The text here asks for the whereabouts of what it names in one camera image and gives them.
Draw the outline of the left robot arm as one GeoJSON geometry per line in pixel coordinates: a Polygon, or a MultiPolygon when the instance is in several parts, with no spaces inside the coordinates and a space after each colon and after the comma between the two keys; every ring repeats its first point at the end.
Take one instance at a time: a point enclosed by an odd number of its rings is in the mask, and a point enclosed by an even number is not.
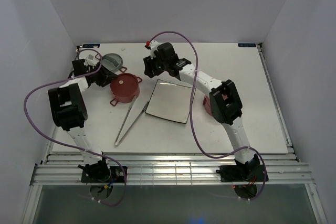
{"type": "Polygon", "coordinates": [[[78,167],[91,179],[105,182],[111,177],[111,168],[101,149],[90,141],[84,131],[88,112],[82,93],[91,84],[105,87],[118,75],[100,63],[92,66],[84,59],[72,61],[71,80],[58,88],[48,90],[52,119],[73,139],[83,156],[84,165],[78,167]]]}

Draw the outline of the pink bowl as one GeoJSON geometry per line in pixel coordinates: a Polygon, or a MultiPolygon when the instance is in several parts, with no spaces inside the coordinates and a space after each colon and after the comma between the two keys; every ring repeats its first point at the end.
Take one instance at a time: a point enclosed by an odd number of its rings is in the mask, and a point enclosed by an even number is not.
{"type": "Polygon", "coordinates": [[[207,112],[207,114],[212,116],[210,100],[209,100],[209,97],[206,95],[203,98],[203,107],[205,111],[207,112]]]}
{"type": "Polygon", "coordinates": [[[137,98],[140,94],[141,82],[142,78],[134,74],[119,74],[110,83],[110,90],[113,95],[113,99],[110,101],[110,104],[112,106],[116,106],[118,103],[132,102],[132,100],[137,98]]]}

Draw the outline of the white square plate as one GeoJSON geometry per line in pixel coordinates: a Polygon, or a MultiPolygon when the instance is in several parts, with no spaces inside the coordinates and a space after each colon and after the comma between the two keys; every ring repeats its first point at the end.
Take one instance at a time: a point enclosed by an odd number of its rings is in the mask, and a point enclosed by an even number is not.
{"type": "Polygon", "coordinates": [[[157,79],[145,113],[186,124],[190,115],[191,90],[192,87],[157,79]]]}

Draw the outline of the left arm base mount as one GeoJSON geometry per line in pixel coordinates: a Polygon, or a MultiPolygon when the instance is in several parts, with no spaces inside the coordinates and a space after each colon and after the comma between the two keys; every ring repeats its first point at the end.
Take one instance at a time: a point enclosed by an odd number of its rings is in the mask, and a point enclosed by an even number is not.
{"type": "Polygon", "coordinates": [[[128,167],[123,166],[106,166],[100,167],[98,164],[94,165],[78,165],[82,170],[81,182],[82,183],[106,183],[114,181],[115,183],[124,183],[124,176],[128,173],[128,167]]]}

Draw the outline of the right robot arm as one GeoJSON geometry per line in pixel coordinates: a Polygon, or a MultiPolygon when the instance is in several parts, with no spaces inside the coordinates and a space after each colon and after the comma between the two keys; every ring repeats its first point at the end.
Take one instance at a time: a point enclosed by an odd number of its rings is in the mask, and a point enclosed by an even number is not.
{"type": "Polygon", "coordinates": [[[179,58],[171,43],[148,41],[145,48],[150,55],[143,59],[145,75],[153,78],[163,72],[177,80],[192,85],[192,91],[199,90],[209,98],[213,118],[223,126],[234,150],[238,177],[250,180],[260,165],[255,151],[250,149],[243,120],[242,102],[233,81],[220,81],[199,71],[191,61],[179,58]]]}

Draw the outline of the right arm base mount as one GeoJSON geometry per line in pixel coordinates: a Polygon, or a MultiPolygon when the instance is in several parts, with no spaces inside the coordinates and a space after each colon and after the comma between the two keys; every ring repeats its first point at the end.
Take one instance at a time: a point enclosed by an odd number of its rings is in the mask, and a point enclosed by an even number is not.
{"type": "Polygon", "coordinates": [[[222,165],[216,173],[220,175],[221,182],[267,182],[268,175],[265,174],[264,166],[257,164],[222,165]]]}

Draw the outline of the metal tongs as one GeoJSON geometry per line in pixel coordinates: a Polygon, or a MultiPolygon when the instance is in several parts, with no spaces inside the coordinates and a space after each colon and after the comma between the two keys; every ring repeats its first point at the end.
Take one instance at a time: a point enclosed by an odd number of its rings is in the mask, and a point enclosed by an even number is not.
{"type": "Polygon", "coordinates": [[[139,121],[141,116],[145,113],[145,111],[146,111],[146,109],[149,105],[149,101],[147,101],[144,104],[144,106],[142,107],[142,109],[140,111],[137,111],[137,114],[132,114],[133,107],[134,107],[135,104],[136,104],[136,101],[133,100],[128,107],[126,115],[123,119],[123,122],[120,126],[120,129],[117,133],[117,136],[114,140],[114,147],[120,146],[121,143],[125,140],[125,138],[129,134],[129,132],[134,128],[134,126],[139,121]]]}

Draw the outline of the dark red lid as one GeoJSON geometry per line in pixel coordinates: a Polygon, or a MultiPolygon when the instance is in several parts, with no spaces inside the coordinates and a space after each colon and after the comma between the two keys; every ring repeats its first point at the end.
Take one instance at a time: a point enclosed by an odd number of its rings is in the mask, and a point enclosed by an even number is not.
{"type": "Polygon", "coordinates": [[[130,97],[137,93],[139,84],[135,75],[130,73],[119,74],[110,83],[110,90],[116,97],[130,97]]]}

